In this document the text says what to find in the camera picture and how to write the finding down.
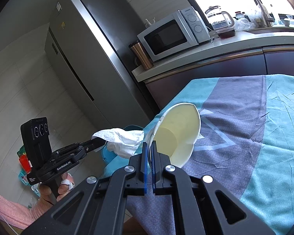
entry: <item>kitchen cabinet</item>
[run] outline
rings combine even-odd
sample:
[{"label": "kitchen cabinet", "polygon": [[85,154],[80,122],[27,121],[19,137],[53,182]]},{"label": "kitchen cabinet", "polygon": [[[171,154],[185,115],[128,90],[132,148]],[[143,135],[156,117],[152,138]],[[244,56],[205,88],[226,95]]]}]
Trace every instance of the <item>kitchen cabinet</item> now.
[{"label": "kitchen cabinet", "polygon": [[159,80],[145,83],[156,103],[163,109],[191,80],[202,78],[266,75],[265,57],[258,55],[229,59],[186,70]]},{"label": "kitchen cabinet", "polygon": [[272,52],[273,48],[264,48],[268,74],[294,76],[294,51]]}]

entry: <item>floor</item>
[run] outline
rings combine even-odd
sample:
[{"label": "floor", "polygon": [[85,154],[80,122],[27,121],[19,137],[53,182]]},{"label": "floor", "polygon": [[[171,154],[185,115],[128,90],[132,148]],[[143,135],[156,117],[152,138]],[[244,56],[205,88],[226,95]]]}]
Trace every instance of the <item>floor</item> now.
[{"label": "floor", "polygon": [[131,213],[126,209],[125,210],[125,215],[124,215],[124,222],[129,220],[132,217]]},{"label": "floor", "polygon": [[[53,150],[90,139],[96,128],[77,107],[52,69],[44,43],[48,24],[21,36],[0,52],[0,195],[28,205],[34,196],[18,179],[16,152],[22,147],[20,126],[47,117]],[[99,177],[105,164],[100,152],[90,153],[70,170],[76,184]]]}]

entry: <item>stainless steel refrigerator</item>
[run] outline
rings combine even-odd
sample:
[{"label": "stainless steel refrigerator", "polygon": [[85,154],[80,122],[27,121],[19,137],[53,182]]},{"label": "stainless steel refrigerator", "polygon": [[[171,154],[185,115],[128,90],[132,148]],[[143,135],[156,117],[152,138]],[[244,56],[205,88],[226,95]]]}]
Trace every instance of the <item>stainless steel refrigerator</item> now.
[{"label": "stainless steel refrigerator", "polygon": [[71,97],[97,129],[146,126],[159,108],[129,44],[145,26],[126,0],[58,0],[45,51]]}]

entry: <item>countertop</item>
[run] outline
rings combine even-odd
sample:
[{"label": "countertop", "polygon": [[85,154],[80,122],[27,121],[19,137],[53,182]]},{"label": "countertop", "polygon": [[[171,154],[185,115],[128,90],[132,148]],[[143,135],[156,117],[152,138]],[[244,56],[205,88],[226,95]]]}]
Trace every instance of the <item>countertop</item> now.
[{"label": "countertop", "polygon": [[154,67],[144,71],[142,66],[133,70],[138,82],[144,81],[177,67],[246,49],[257,49],[273,45],[294,45],[293,32],[253,34],[236,32],[234,37],[216,38],[213,43],[205,43],[173,54],[154,63]]}]

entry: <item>white paper cup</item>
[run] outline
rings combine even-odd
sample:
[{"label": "white paper cup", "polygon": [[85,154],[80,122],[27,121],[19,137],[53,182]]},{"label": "white paper cup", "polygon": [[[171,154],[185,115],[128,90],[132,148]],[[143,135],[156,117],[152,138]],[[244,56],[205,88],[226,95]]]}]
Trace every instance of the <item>white paper cup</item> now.
[{"label": "white paper cup", "polygon": [[179,103],[169,108],[146,136],[150,152],[153,140],[157,151],[170,157],[171,164],[179,168],[189,160],[194,143],[200,133],[200,117],[192,103]]}]

